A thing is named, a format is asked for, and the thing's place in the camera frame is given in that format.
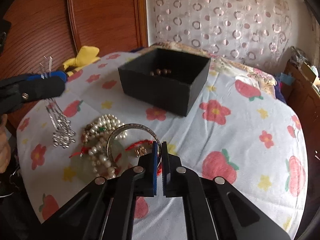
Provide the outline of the person's left hand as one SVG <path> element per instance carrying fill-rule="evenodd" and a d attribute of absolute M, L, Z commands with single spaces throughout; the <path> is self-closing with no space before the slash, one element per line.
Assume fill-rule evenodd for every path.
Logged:
<path fill-rule="evenodd" d="M 4 173 L 10 163 L 11 148 L 8 137 L 5 131 L 8 116 L 3 114 L 1 116 L 1 131 L 0 131 L 0 174 Z"/>

